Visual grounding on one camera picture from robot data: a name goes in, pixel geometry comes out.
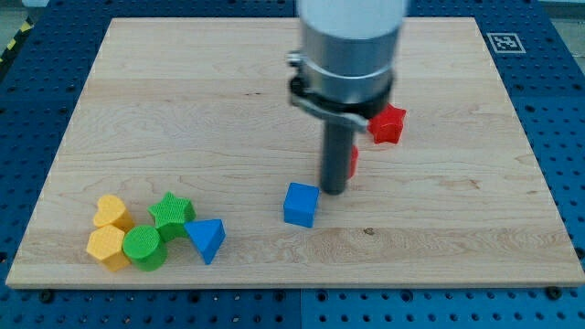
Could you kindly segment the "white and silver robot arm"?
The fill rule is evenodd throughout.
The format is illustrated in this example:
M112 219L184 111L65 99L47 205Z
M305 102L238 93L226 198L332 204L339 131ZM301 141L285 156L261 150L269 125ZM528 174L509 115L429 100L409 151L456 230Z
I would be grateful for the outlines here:
M329 124L363 132L388 102L394 53L409 0L300 0L301 45L291 104Z

